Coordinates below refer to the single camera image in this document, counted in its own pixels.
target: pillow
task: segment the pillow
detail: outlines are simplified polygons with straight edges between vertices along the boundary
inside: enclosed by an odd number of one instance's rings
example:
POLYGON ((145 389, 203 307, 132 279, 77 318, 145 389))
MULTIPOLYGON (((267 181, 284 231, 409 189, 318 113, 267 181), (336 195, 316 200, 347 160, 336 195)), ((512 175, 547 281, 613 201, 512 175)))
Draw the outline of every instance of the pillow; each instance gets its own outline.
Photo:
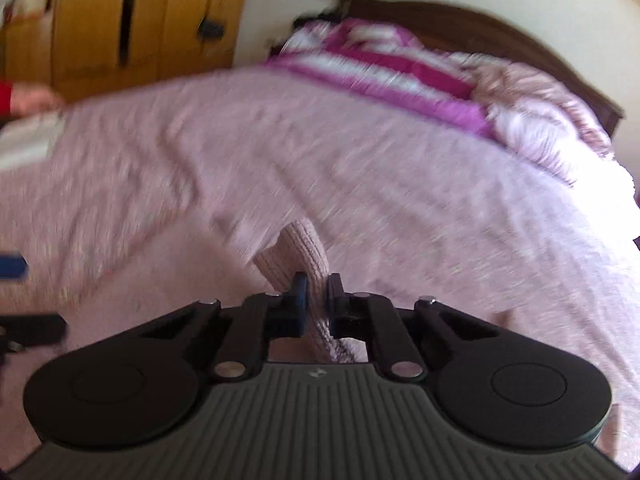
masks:
POLYGON ((520 97, 513 102, 511 107, 524 114, 534 114, 547 118, 570 132, 571 136, 575 136, 576 139, 580 138, 580 133, 570 117, 564 113, 562 108, 553 103, 535 97, 520 97))
POLYGON ((489 106, 488 118, 495 140, 567 184, 573 185, 601 162, 571 123, 501 104, 489 106))
POLYGON ((531 97, 557 105, 566 113, 580 139, 601 158, 612 159, 611 139, 589 105, 549 74, 524 63, 486 64, 473 69, 478 82, 472 98, 485 105, 514 104, 531 97))
POLYGON ((468 52, 444 52, 449 62, 455 63, 462 70, 473 70, 483 65, 505 66, 511 63, 508 59, 490 56, 489 54, 469 54, 468 52))

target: pink bedspread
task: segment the pink bedspread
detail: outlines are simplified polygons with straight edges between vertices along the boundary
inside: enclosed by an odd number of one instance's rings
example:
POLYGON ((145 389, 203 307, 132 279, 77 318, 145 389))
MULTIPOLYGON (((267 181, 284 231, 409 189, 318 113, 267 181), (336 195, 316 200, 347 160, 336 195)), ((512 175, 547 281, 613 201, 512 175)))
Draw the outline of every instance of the pink bedspread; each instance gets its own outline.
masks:
MULTIPOLYGON (((59 310, 76 348, 183 306, 266 287, 252 257, 310 218, 349 290, 454 307, 581 355, 610 379, 604 447, 640 456, 640 252, 572 190, 453 127, 268 68, 69 111, 47 162, 0 174, 0 247, 31 264, 1 311, 59 310)), ((292 347, 284 355, 292 354, 292 347)), ((14 356, 0 466, 36 446, 14 356)))

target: wooden wardrobe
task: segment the wooden wardrobe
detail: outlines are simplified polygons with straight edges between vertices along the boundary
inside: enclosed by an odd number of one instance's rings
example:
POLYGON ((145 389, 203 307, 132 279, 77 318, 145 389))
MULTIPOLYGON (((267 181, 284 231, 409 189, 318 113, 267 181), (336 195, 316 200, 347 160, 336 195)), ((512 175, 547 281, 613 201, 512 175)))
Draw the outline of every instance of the wooden wardrobe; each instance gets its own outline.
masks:
POLYGON ((244 0, 52 0, 2 33, 10 80, 69 101, 231 66, 244 0))

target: white wall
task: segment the white wall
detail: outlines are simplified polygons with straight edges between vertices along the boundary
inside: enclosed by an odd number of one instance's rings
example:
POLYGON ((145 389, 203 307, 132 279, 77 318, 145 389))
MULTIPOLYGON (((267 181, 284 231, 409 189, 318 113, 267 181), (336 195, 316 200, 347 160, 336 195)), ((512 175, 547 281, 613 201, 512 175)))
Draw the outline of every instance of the white wall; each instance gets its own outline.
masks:
MULTIPOLYGON (((623 106, 618 158, 640 187, 640 4, 633 0, 447 0, 507 19, 545 41, 579 73, 623 106)), ((264 58, 269 38, 327 0, 246 0, 236 63, 264 58)))

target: red object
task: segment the red object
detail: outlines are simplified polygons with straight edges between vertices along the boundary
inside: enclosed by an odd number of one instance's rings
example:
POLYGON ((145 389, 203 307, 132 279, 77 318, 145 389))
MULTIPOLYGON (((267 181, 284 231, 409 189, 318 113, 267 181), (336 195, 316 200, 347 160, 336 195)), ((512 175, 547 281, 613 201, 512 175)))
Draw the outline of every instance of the red object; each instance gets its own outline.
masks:
POLYGON ((0 114, 9 115, 11 113, 11 83, 0 82, 0 114))

